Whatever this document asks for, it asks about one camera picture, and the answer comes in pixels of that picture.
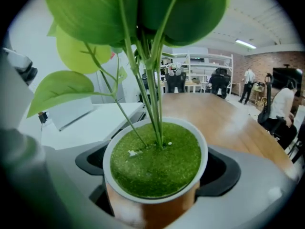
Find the green leaf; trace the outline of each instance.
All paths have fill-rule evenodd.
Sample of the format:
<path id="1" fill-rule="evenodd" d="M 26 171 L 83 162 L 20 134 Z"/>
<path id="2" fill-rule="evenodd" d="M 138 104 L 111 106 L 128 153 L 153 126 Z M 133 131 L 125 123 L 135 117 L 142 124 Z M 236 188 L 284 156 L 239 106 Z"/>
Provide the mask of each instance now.
<path id="1" fill-rule="evenodd" d="M 51 73 L 38 85 L 27 117 L 56 105 L 91 95 L 110 96 L 110 94 L 94 92 L 92 82 L 77 72 L 57 71 Z"/>
<path id="2" fill-rule="evenodd" d="M 111 51 L 116 53 L 116 54 L 119 54 L 119 53 L 123 52 L 123 49 L 122 48 L 111 47 Z"/>
<path id="3" fill-rule="evenodd" d="M 121 84 L 122 81 L 124 81 L 127 78 L 127 73 L 124 70 L 124 68 L 121 66 L 119 68 L 119 78 L 118 78 L 118 84 Z"/>
<path id="4" fill-rule="evenodd" d="M 109 44 L 111 47 L 113 48 L 122 48 L 125 46 L 125 41 L 120 41 L 120 42 L 116 42 L 116 43 L 111 43 Z"/>
<path id="5" fill-rule="evenodd" d="M 56 36 L 56 27 L 57 27 L 57 23 L 55 21 L 53 21 L 47 36 L 55 37 Z"/>
<path id="6" fill-rule="evenodd" d="M 139 24 L 158 30 L 172 0 L 139 0 Z M 177 0 L 164 29 L 169 44 L 183 46 L 210 33 L 224 15 L 228 0 Z"/>
<path id="7" fill-rule="evenodd" d="M 61 60 L 69 69 L 82 74 L 91 74 L 99 70 L 84 42 L 69 36 L 59 26 L 56 30 L 56 44 Z M 108 62 L 111 56 L 110 46 L 94 44 L 89 46 L 95 52 L 95 57 L 100 64 Z"/>
<path id="8" fill-rule="evenodd" d="M 70 36 L 93 44 L 124 39 L 119 0 L 46 0 L 57 24 Z M 130 36 L 136 35 L 138 0 L 123 0 Z"/>

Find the plant stem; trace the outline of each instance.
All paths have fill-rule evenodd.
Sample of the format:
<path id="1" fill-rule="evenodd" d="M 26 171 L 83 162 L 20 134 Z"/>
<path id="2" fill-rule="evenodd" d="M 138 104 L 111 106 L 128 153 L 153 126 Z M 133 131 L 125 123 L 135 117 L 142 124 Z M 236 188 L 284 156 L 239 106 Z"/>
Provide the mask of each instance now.
<path id="1" fill-rule="evenodd" d="M 126 54 L 130 63 L 130 66 L 132 68 L 132 72 L 134 75 L 137 74 L 137 69 L 136 69 L 136 62 L 133 56 L 132 52 L 132 41 L 130 40 L 130 34 L 129 34 L 129 28 L 127 24 L 127 19 L 125 15 L 125 8 L 124 8 L 124 3 L 123 0 L 119 0 L 119 6 L 120 6 L 120 14 L 121 14 L 121 19 L 123 23 L 123 29 L 124 29 L 124 35 L 125 35 L 125 46 L 126 46 Z"/>
<path id="2" fill-rule="evenodd" d="M 143 144 L 145 145 L 145 147 L 147 147 L 146 143 L 144 142 L 144 140 L 141 138 L 141 136 L 139 135 L 139 133 L 137 132 L 137 130 L 135 129 L 135 127 L 133 126 L 132 122 L 130 121 L 130 119 L 128 118 L 127 114 L 125 113 L 125 111 L 123 110 L 122 106 L 120 105 L 120 103 L 118 102 L 118 100 L 115 98 L 114 99 L 116 104 L 118 105 L 118 107 L 120 108 L 121 112 L 123 113 L 123 115 L 125 116 L 126 120 L 128 121 L 128 123 L 130 124 L 130 126 L 132 127 L 132 129 L 134 130 L 134 132 L 136 133 L 136 135 L 139 137 L 139 139 L 143 142 Z"/>
<path id="3" fill-rule="evenodd" d="M 137 40 L 137 41 L 135 42 L 135 44 L 136 44 L 136 46 L 137 46 L 139 55 L 141 56 L 142 60 L 143 60 L 143 61 L 146 61 L 147 58 L 146 58 L 146 55 L 145 55 L 145 53 L 144 53 L 143 47 L 142 47 L 142 45 L 141 45 L 141 42 L 140 42 L 139 40 Z"/>
<path id="4" fill-rule="evenodd" d="M 148 43 L 147 43 L 143 28 L 141 28 L 141 41 L 143 43 L 143 51 L 145 52 L 146 56 L 149 57 L 150 52 L 149 52 Z"/>
<path id="5" fill-rule="evenodd" d="M 159 125 L 158 125 L 159 115 L 158 115 L 158 109 L 156 109 L 156 106 L 157 106 L 156 105 L 156 89 L 154 88 L 154 85 L 153 85 L 154 74 L 153 74 L 153 70 L 146 70 L 146 72 L 147 72 L 146 75 L 147 75 L 148 88 L 149 88 L 149 93 L 150 93 L 151 102 L 152 102 L 154 123 L 155 123 L 155 127 L 156 127 L 157 143 L 160 147 L 162 147 L 160 130 L 159 130 Z"/>
<path id="6" fill-rule="evenodd" d="M 92 52 L 92 50 L 91 50 L 89 44 L 86 43 L 86 42 L 84 42 L 84 44 L 85 44 L 85 46 L 86 46 L 86 48 L 87 48 L 87 50 L 88 50 L 88 53 L 90 54 L 90 56 L 91 56 L 93 62 L 94 62 L 95 65 L 100 69 L 100 71 L 103 71 L 106 75 L 110 76 L 110 77 L 115 81 L 115 78 L 114 78 L 111 74 L 109 74 L 107 71 L 105 71 L 103 67 L 101 67 L 101 64 L 99 63 L 99 61 L 98 61 L 97 58 L 95 57 L 95 55 L 94 55 L 94 53 Z"/>
<path id="7" fill-rule="evenodd" d="M 159 115 L 160 115 L 160 136 L 163 144 L 163 125 L 162 125 L 162 101 L 161 101 L 161 80 L 158 76 L 158 95 L 159 95 Z"/>
<path id="8" fill-rule="evenodd" d="M 157 98 L 157 93 L 156 93 L 156 89 L 157 89 L 157 87 L 156 87 L 156 80 L 155 80 L 155 77 L 154 77 L 154 71 L 152 71 L 152 72 L 149 72 L 149 74 L 151 74 L 151 78 L 152 78 L 152 85 L 153 85 L 153 88 L 154 88 L 154 99 L 155 99 L 155 101 L 154 101 L 154 104 L 155 104 L 155 106 L 154 106 L 154 108 L 155 108 L 155 111 L 156 111 L 156 122 L 157 122 L 157 125 L 158 125 L 158 127 L 159 127 L 159 131 L 160 131 L 160 137 L 161 137 L 161 135 L 162 135 L 162 133 L 161 133 L 161 124 L 160 124 L 160 118 L 159 118 L 159 110 L 158 110 L 158 98 Z"/>
<path id="9" fill-rule="evenodd" d="M 99 61 L 96 59 L 95 55 L 93 54 L 91 48 L 89 47 L 89 45 L 87 43 L 85 43 L 90 56 L 92 57 L 93 62 L 96 64 L 97 67 L 99 67 L 100 69 L 102 68 Z M 139 139 L 143 142 L 143 144 L 145 145 L 145 147 L 147 147 L 146 143 L 144 142 L 144 140 L 140 137 L 139 133 L 137 132 L 137 130 L 134 128 L 132 122 L 130 121 L 130 119 L 128 118 L 127 114 L 125 113 L 125 111 L 123 110 L 122 106 L 120 105 L 120 103 L 118 102 L 118 100 L 116 99 L 116 96 L 113 94 L 112 89 L 110 87 L 110 84 L 104 74 L 104 70 L 100 70 L 102 77 L 107 85 L 107 88 L 109 90 L 109 92 L 111 93 L 113 99 L 115 100 L 116 104 L 118 105 L 119 109 L 121 110 L 121 112 L 123 113 L 123 115 L 125 116 L 127 122 L 130 124 L 130 126 L 132 127 L 132 129 L 134 130 L 134 132 L 136 133 L 136 135 L 139 137 Z"/>
<path id="10" fill-rule="evenodd" d="M 148 111 L 148 115 L 149 115 L 149 117 L 150 117 L 150 119 L 151 119 L 151 121 L 152 121 L 153 129 L 154 129 L 154 131 L 156 132 L 156 127 L 155 127 L 155 125 L 154 125 L 154 120 L 153 120 L 152 108 L 151 108 L 151 106 L 150 106 L 150 104 L 149 104 L 149 100 L 148 100 L 148 97 L 147 97 L 147 94 L 146 94 L 146 90 L 145 90 L 143 81 L 142 81 L 142 79 L 141 79 L 141 77 L 140 77 L 140 73 L 139 73 L 139 75 L 136 75 L 135 78 L 136 78 L 137 83 L 138 83 L 138 85 L 139 85 L 139 87 L 140 87 L 140 91 L 141 91 L 141 93 L 142 93 L 143 101 L 144 101 L 144 103 L 145 103 L 145 105 L 146 105 L 146 108 L 147 108 L 147 111 Z"/>
<path id="11" fill-rule="evenodd" d="M 156 59 L 157 59 L 157 52 L 158 52 L 158 49 L 159 49 L 159 45 L 160 45 L 160 42 L 161 42 L 161 39 L 162 39 L 162 35 L 163 35 L 163 32 L 164 32 L 164 29 L 165 29 L 165 26 L 166 26 L 166 23 L 168 21 L 168 18 L 170 17 L 170 14 L 172 12 L 172 9 L 175 5 L 177 0 L 172 0 L 171 3 L 170 3 L 170 6 L 168 7 L 167 11 L 166 11 L 166 14 L 165 14 L 165 17 L 161 23 L 161 26 L 159 27 L 157 33 L 156 33 L 156 36 L 153 40 L 153 46 L 152 46 L 152 62 L 154 62 Z"/>
<path id="12" fill-rule="evenodd" d="M 104 81 L 106 82 L 106 85 L 107 85 L 109 91 L 112 93 L 112 89 L 111 89 L 111 87 L 110 87 L 110 85 L 109 85 L 109 83 L 108 83 L 108 81 L 107 81 L 107 78 L 106 78 L 104 72 L 101 71 L 101 74 L 102 74 L 102 77 L 103 77 Z M 145 143 L 144 140 L 140 137 L 139 133 L 137 132 L 137 130 L 136 130 L 135 127 L 133 126 L 133 124 L 132 124 L 132 122 L 130 121 L 129 117 L 127 116 L 127 114 L 126 114 L 125 111 L 123 110 L 121 104 L 118 102 L 118 100 L 116 99 L 115 96 L 112 96 L 112 97 L 113 97 L 115 103 L 116 103 L 116 104 L 118 105 L 118 107 L 120 108 L 120 110 L 121 110 L 121 112 L 123 113 L 123 115 L 125 116 L 127 122 L 130 124 L 130 126 L 132 127 L 132 129 L 133 129 L 134 132 L 136 133 L 136 135 L 137 135 L 137 136 L 139 137 L 139 139 L 144 143 L 145 147 L 147 147 L 146 143 Z"/>

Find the potted plant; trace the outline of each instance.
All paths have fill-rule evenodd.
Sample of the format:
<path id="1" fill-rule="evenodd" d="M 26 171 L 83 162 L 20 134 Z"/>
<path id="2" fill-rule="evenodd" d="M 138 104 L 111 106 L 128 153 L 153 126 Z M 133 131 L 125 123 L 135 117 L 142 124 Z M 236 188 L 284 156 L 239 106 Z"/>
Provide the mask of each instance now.
<path id="1" fill-rule="evenodd" d="M 142 203 L 171 200 L 189 190 L 204 172 L 207 144 L 192 124 L 162 117 L 160 72 L 163 45 L 185 46 L 200 40 L 221 20 L 228 0 L 46 0 L 54 16 L 49 35 L 56 36 L 62 61 L 71 71 L 54 72 L 39 84 L 28 117 L 67 101 L 94 94 L 114 98 L 130 126 L 109 143 L 103 160 L 105 178 L 128 199 Z M 116 99 L 115 76 L 102 64 L 111 51 L 128 57 L 149 119 L 132 124 Z M 139 72 L 146 68 L 151 104 Z M 99 71 L 109 93 L 96 93 L 85 73 Z"/>

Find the television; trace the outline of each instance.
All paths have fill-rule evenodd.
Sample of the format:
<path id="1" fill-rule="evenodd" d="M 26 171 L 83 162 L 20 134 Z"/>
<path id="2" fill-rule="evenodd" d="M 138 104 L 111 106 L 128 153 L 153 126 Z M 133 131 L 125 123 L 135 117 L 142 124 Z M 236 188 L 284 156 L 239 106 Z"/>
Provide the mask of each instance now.
<path id="1" fill-rule="evenodd" d="M 273 84 L 272 87 L 282 89 L 287 85 L 289 79 L 295 79 L 297 82 L 296 96 L 301 94 L 302 70 L 292 68 L 273 68 Z"/>

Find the dark hair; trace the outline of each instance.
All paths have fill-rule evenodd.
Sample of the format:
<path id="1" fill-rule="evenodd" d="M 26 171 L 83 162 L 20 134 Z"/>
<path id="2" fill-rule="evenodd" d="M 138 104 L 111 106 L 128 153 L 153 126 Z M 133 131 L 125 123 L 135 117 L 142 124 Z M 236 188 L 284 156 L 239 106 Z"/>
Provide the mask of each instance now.
<path id="1" fill-rule="evenodd" d="M 297 82 L 294 78 L 288 80 L 286 87 L 290 90 L 295 89 L 297 87 Z"/>

